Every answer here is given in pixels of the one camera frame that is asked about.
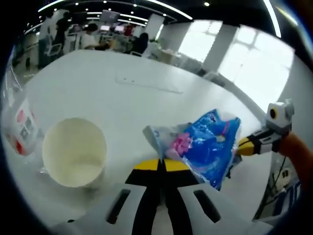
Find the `white shirt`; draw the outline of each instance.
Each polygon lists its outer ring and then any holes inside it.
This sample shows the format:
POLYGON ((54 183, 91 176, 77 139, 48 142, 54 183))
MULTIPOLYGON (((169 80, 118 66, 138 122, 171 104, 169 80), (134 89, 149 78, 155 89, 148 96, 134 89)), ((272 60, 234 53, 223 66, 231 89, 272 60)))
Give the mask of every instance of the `white shirt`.
POLYGON ((98 45, 94 36, 86 34, 86 33, 82 35, 82 49, 85 49, 88 46, 94 46, 94 45, 98 45))
POLYGON ((40 27, 40 33, 38 36, 38 40, 46 38, 46 36, 49 34, 48 28, 49 28, 50 24, 51 24, 51 19, 47 17, 46 20, 43 22, 43 24, 40 27))

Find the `blue plastic bag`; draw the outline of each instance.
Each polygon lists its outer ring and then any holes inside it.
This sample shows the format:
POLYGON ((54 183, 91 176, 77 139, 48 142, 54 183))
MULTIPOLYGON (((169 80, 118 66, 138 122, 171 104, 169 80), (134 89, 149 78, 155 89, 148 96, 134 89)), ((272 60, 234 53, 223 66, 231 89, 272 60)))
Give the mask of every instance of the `blue plastic bag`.
POLYGON ((240 123, 236 117, 221 119, 212 110, 179 134, 165 154, 183 161, 204 182, 220 189, 232 164, 240 123))

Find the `desk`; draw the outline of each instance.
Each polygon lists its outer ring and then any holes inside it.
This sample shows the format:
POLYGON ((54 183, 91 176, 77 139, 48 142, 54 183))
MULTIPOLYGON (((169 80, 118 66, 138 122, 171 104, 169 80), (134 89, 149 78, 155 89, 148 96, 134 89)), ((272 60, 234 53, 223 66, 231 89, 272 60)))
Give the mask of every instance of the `desk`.
MULTIPOLYGON (((241 137, 260 127, 257 118, 232 93, 195 74, 153 60, 109 51, 78 50, 54 61, 27 83, 35 117, 43 132, 66 118, 83 117, 103 130, 107 141, 105 184, 91 198, 76 188, 57 185, 48 175, 29 170, 8 149, 8 163, 26 201, 48 226, 82 216, 133 166, 157 157, 145 140, 147 125, 193 122, 209 110, 227 110, 242 120, 241 137), (120 84, 116 78, 143 79, 175 86, 182 93, 120 84)), ((266 189, 271 154, 244 158, 225 180, 222 193, 252 219, 266 189)))

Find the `paper cup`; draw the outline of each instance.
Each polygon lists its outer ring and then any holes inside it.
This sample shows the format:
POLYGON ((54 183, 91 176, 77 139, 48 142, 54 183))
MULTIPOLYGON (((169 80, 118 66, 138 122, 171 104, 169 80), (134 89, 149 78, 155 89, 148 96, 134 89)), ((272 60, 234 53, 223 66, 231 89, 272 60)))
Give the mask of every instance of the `paper cup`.
POLYGON ((106 153, 101 129, 82 118, 57 123, 43 142, 44 166, 57 183, 66 187, 92 186, 99 181, 106 153))

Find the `window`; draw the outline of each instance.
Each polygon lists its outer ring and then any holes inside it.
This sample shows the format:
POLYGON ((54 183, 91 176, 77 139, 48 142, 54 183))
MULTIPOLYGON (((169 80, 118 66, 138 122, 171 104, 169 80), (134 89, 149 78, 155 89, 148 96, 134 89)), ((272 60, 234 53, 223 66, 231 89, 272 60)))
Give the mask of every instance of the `window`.
POLYGON ((279 39, 242 26, 219 68, 264 112, 276 102, 288 80, 294 50, 279 39))
POLYGON ((222 24, 220 21, 194 21, 191 23, 181 43, 179 53, 203 63, 222 24))

